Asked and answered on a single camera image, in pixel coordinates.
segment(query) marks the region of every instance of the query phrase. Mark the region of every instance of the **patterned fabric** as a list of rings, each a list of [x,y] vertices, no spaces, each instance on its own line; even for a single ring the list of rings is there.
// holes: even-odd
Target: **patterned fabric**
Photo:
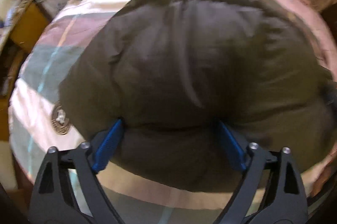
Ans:
[[[92,38],[129,1],[70,0],[22,66],[11,98],[10,142],[17,161],[32,182],[50,146],[72,149],[83,141],[74,127],[65,135],[53,130],[51,113],[59,100],[58,85]],[[337,78],[337,49],[321,17],[298,0],[265,1],[283,8],[289,18],[307,26],[318,61]],[[302,174],[307,192],[325,164],[321,162]],[[231,193],[181,191],[131,174],[113,163],[98,178],[126,224],[212,223],[231,196]],[[80,207],[88,212],[75,174],[72,184]],[[263,190],[259,190],[251,211],[256,209],[262,195]]]

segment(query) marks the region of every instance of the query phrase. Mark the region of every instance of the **brown round badge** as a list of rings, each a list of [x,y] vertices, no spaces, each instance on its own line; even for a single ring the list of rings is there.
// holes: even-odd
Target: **brown round badge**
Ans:
[[[66,117],[65,111],[62,109],[60,102],[57,102],[52,111],[52,125],[54,131],[59,135],[68,133],[71,123]]]

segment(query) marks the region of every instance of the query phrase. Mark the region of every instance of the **blue gripper pad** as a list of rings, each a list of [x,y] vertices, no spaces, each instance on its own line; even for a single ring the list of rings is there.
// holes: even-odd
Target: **blue gripper pad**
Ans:
[[[230,131],[221,121],[217,124],[216,133],[232,169],[244,172],[247,169],[246,147],[248,141],[238,133]]]
[[[123,133],[123,122],[117,120],[93,155],[94,164],[91,169],[95,173],[98,173],[107,167],[110,158],[114,155],[116,148],[122,139]]]

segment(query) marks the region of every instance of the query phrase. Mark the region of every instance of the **screw head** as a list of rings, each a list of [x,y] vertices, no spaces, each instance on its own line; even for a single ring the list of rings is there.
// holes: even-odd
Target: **screw head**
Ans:
[[[258,148],[258,144],[257,143],[250,143],[249,148],[251,148],[252,150],[256,150]]]
[[[283,148],[282,148],[282,152],[283,152],[283,153],[290,153],[291,150],[290,150],[290,148],[288,148],[288,147],[283,147]]]
[[[55,153],[57,151],[57,148],[55,146],[51,146],[48,149],[48,153]]]
[[[90,147],[90,143],[88,143],[88,142],[81,143],[81,144],[80,144],[80,147],[81,147],[82,149],[88,149],[88,148]]]

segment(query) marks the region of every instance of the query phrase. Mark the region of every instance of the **wooden furniture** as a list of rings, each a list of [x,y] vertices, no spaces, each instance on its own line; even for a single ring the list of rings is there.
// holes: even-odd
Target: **wooden furniture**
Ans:
[[[34,0],[16,9],[12,25],[0,38],[0,140],[8,141],[8,106],[21,64],[32,51],[49,20]]]

